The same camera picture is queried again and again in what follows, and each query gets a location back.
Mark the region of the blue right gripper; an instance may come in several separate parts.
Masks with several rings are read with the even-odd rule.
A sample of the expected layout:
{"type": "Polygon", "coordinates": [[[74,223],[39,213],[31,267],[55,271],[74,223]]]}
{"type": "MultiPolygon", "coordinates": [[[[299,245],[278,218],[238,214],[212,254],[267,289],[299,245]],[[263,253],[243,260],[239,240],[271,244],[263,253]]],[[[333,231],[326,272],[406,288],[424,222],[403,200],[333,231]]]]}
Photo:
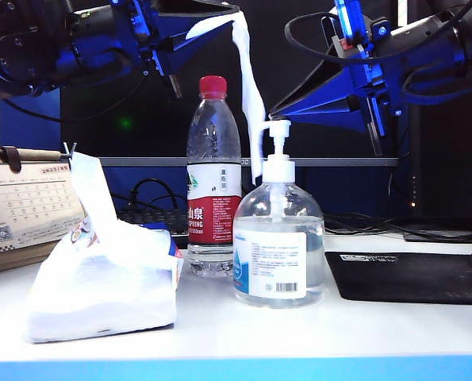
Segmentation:
{"type": "Polygon", "coordinates": [[[333,37],[337,56],[364,62],[341,66],[321,61],[269,117],[367,132],[374,154],[382,156],[389,94],[382,65],[371,60],[377,57],[378,44],[391,36],[392,23],[387,17],[365,16],[359,1],[336,1],[335,9],[341,28],[333,37]]]}

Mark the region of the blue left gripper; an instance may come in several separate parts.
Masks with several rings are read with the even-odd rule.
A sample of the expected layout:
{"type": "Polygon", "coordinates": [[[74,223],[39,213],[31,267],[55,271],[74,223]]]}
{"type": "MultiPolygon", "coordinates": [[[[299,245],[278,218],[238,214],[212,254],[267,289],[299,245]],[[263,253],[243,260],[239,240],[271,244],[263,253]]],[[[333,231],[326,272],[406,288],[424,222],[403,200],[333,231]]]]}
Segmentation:
{"type": "Polygon", "coordinates": [[[221,16],[237,13],[239,6],[215,1],[158,0],[110,2],[121,46],[130,53],[131,61],[143,74],[155,68],[173,99],[182,98],[175,75],[215,36],[228,28],[229,22],[201,36],[186,39],[186,34],[162,37],[154,21],[158,13],[174,16],[221,16]]]}

